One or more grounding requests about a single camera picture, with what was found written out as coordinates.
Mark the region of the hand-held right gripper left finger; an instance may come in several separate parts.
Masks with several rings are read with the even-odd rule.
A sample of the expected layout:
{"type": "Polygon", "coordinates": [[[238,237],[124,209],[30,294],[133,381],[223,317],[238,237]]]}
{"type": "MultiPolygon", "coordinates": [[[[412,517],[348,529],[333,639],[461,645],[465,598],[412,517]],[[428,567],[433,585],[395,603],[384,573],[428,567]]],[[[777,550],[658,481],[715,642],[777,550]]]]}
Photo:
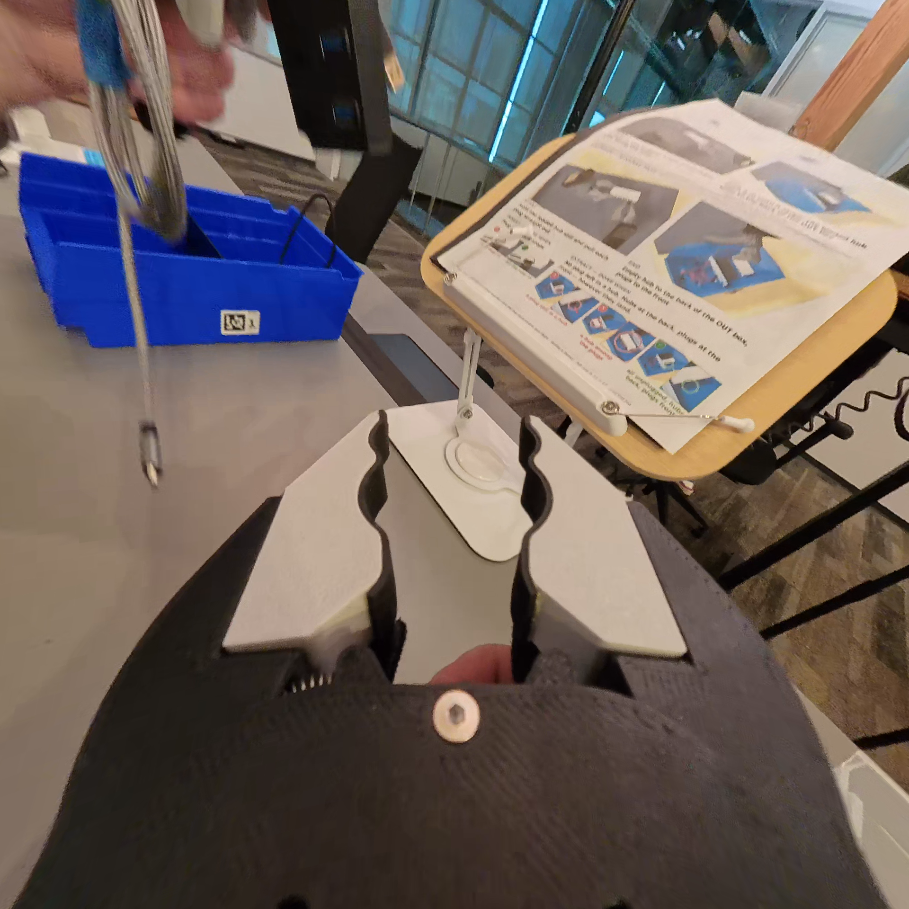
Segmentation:
{"type": "Polygon", "coordinates": [[[230,653],[296,650],[317,679],[367,647],[394,680],[406,636],[387,503],[388,415],[368,415],[285,489],[223,639],[230,653]]]}

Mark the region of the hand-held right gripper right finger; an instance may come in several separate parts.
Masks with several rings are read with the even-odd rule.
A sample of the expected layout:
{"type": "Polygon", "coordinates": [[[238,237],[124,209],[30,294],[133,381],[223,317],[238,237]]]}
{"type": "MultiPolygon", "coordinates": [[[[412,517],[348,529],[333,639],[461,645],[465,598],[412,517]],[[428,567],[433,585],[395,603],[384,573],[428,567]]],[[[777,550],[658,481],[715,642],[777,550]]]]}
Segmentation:
{"type": "Polygon", "coordinates": [[[531,524],[510,603],[515,682],[552,651],[584,684],[599,682],[618,655],[686,658],[626,496],[537,417],[522,423],[518,459],[531,524]]]}

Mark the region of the blue plastic bin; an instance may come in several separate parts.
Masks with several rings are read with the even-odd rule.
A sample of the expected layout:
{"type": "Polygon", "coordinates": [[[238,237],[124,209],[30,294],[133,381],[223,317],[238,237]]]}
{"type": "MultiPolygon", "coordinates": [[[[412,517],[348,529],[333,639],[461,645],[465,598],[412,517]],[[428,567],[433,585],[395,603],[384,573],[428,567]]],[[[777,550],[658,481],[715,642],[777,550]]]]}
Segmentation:
{"type": "MultiPolygon", "coordinates": [[[[132,347],[116,198],[98,166],[23,153],[18,202],[56,323],[92,347],[132,347]]],[[[340,337],[362,270],[308,218],[267,200],[187,187],[197,228],[168,244],[131,228],[153,347],[299,343],[340,337]]]]}

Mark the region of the person's right hand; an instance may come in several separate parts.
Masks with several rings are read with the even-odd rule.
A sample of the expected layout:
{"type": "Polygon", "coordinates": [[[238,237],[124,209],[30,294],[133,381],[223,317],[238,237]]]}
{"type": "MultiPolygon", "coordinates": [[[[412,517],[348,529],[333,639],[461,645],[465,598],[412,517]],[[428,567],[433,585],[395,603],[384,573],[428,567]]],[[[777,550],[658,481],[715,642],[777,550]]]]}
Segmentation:
{"type": "Polygon", "coordinates": [[[512,650],[506,644],[482,644],[458,656],[430,679],[433,686],[511,685],[512,650]]]}

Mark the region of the person's left hand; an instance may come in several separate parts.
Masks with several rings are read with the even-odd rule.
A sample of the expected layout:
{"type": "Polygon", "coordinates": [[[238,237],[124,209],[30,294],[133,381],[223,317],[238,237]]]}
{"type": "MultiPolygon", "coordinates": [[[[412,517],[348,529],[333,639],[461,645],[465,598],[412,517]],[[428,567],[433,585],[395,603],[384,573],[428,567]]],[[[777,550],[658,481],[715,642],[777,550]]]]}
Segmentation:
{"type": "MultiPolygon", "coordinates": [[[[200,44],[183,21],[176,2],[157,2],[167,45],[173,116],[185,125],[221,116],[233,85],[233,59],[225,42],[200,44]]],[[[32,107],[87,91],[74,22],[74,3],[1,3],[1,111],[32,107]]]]}

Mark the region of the brown-edged black desk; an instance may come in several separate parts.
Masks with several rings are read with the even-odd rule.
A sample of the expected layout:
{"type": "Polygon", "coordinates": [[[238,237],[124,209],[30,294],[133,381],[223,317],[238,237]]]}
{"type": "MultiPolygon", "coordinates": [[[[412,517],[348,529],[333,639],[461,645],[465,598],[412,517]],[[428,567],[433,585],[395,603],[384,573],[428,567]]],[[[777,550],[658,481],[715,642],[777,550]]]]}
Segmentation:
{"type": "MultiPolygon", "coordinates": [[[[882,339],[893,349],[906,354],[908,277],[906,274],[896,271],[893,273],[893,279],[897,291],[897,305],[894,315],[882,330],[882,339]]],[[[875,398],[894,403],[894,430],[898,437],[903,441],[907,441],[907,381],[907,376],[903,376],[892,392],[869,391],[865,394],[861,404],[848,404],[847,410],[857,414],[865,413],[875,398]]],[[[818,541],[822,536],[835,530],[846,520],[856,517],[867,508],[878,504],[885,496],[902,488],[907,482],[908,463],[904,462],[881,478],[851,494],[838,505],[833,506],[817,517],[813,517],[784,536],[780,541],[768,545],[756,555],[727,569],[719,576],[719,584],[726,591],[731,591],[743,585],[745,581],[753,579],[757,574],[761,574],[787,557],[801,551],[809,544],[818,541]]],[[[770,624],[760,634],[766,641],[774,640],[785,633],[845,609],[847,606],[852,606],[876,596],[895,585],[903,583],[907,580],[907,577],[908,566],[905,564],[889,574],[854,585],[819,605],[809,607],[789,618],[770,624]]]]}

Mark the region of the black office chair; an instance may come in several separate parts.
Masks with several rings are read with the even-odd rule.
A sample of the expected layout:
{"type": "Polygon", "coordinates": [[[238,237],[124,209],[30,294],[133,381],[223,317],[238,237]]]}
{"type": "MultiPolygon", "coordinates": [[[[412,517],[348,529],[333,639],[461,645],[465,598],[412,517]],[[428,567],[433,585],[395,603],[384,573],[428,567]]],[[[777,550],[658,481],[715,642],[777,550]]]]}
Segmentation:
{"type": "Polygon", "coordinates": [[[719,474],[733,483],[758,486],[825,439],[851,438],[854,430],[842,418],[848,404],[837,403],[833,411],[828,411],[826,406],[829,403],[820,398],[804,398],[722,468],[719,474]]]}
{"type": "Polygon", "coordinates": [[[366,152],[334,203],[324,233],[351,260],[365,263],[405,195],[422,149],[392,134],[386,154],[366,152]]]}

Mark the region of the wooden column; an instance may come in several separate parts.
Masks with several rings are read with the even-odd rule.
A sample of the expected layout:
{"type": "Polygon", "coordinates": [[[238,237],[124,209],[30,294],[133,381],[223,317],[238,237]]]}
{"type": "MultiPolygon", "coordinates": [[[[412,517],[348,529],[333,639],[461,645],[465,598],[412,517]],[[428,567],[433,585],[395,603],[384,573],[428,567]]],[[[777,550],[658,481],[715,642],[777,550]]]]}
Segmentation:
{"type": "Polygon", "coordinates": [[[834,152],[907,60],[908,2],[885,1],[789,134],[834,152]]]}

